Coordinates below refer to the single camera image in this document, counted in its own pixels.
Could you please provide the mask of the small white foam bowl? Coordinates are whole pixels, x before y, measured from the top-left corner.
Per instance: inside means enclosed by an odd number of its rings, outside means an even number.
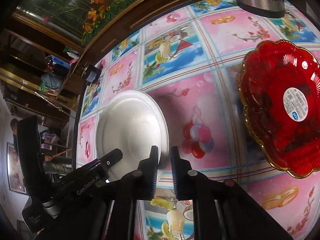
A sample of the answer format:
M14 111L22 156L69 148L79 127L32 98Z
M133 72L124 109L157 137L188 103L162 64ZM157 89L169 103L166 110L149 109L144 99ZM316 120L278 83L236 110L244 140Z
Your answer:
M123 153L108 172L110 181L135 170L149 157L152 146L158 147L160 179L169 154L169 132L159 105L148 94L128 90L112 98L100 114L95 136L98 158L116 148Z

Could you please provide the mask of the red plastic dish with label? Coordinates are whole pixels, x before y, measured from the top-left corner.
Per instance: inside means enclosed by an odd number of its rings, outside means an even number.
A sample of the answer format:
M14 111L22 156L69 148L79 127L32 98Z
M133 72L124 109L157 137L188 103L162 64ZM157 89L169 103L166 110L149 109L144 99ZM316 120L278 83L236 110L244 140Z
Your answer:
M268 162L294 178L319 171L319 64L287 40L246 54L238 85L245 124Z

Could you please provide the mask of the man in dark clothes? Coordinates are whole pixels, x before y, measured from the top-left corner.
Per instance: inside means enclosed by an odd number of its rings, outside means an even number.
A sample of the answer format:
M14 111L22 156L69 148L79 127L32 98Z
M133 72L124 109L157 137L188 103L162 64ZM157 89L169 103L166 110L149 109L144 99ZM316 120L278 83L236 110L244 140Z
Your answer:
M17 119L12 119L10 122L10 127L13 132L14 149L16 153L18 153L17 124ZM60 176L64 176L72 172L71 167L66 167L66 165L72 165L72 159L64 157L63 155L53 158L51 155L42 154L42 164L46 174L58 174Z

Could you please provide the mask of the small black jar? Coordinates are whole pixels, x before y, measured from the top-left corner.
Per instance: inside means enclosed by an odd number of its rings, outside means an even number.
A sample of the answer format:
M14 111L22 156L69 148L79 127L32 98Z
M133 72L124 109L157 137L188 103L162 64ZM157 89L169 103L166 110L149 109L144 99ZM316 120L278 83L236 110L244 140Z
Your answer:
M99 68L86 62L81 73L81 79L84 80L86 85L91 85L99 80L100 75L101 70Z

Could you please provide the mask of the colourful fruit pattern tablecloth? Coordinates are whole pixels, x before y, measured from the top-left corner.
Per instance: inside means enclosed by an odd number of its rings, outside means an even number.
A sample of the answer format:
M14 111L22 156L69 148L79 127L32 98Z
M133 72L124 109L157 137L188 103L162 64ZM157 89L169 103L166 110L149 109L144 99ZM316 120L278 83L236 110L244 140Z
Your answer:
M319 57L319 27L291 3L285 7L283 18L271 19L235 0L203 0L96 56L102 74L81 104L77 167L97 157L97 124L109 101L142 90L160 106L182 158L210 179L235 180L294 239L304 239L319 219L319 173L296 179L273 168L246 132L238 94L243 58L262 41L285 39Z

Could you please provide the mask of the framed wall picture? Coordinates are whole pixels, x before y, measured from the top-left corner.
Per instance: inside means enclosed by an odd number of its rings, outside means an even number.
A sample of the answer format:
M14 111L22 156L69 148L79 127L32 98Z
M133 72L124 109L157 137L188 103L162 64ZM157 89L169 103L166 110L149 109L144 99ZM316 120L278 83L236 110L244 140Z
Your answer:
M14 145L9 142L7 143L7 173L10 191L27 195L23 184L19 157L14 149Z

